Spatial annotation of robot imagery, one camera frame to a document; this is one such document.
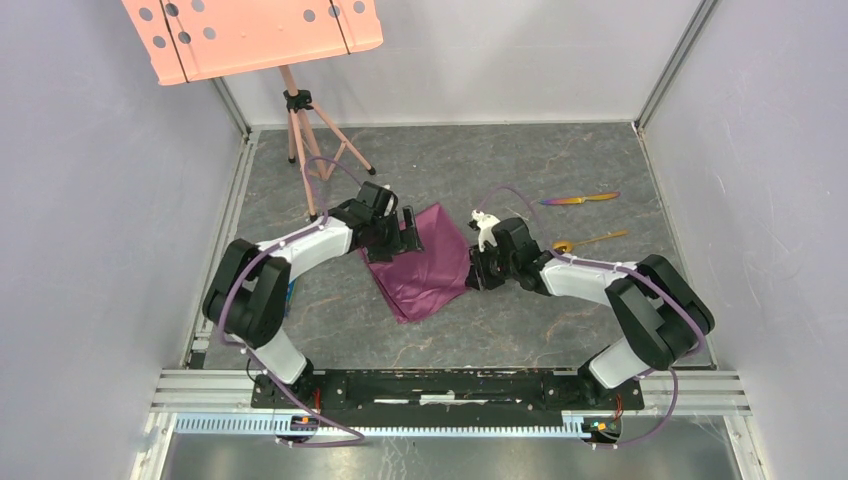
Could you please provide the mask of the magenta satin napkin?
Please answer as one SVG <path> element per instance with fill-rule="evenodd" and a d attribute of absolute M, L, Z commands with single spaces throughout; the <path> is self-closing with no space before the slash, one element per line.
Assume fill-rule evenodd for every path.
<path fill-rule="evenodd" d="M 416 215 L 416 224 L 422 252 L 366 263 L 399 324 L 421 322 L 469 290 L 469 244 L 447 209 L 432 204 Z"/>

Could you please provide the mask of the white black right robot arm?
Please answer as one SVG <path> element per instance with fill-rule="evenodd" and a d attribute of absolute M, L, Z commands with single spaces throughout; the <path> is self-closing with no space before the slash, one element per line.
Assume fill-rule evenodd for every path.
<path fill-rule="evenodd" d="M 610 263 L 542 250 L 524 220 L 475 211 L 478 241 L 469 250 L 467 286 L 493 290 L 508 280 L 547 297 L 574 297 L 610 308 L 622 337 L 578 370 L 577 396 L 591 408 L 612 401 L 618 387 L 643 373 L 668 371 L 706 345 L 715 320 L 663 256 Z"/>

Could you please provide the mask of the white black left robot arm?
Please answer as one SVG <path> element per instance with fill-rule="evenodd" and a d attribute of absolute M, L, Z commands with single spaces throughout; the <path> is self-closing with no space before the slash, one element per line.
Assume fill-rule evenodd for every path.
<path fill-rule="evenodd" d="M 388 263 L 423 251 L 415 212 L 397 195 L 364 182 L 357 195 L 324 211 L 308 226 L 283 237 L 225 249 L 201 305 L 227 345 L 245 348 L 277 380 L 275 392 L 290 407 L 314 394 L 304 374 L 311 363 L 283 329 L 289 286 L 302 274 L 335 258 L 362 251 L 370 262 Z"/>

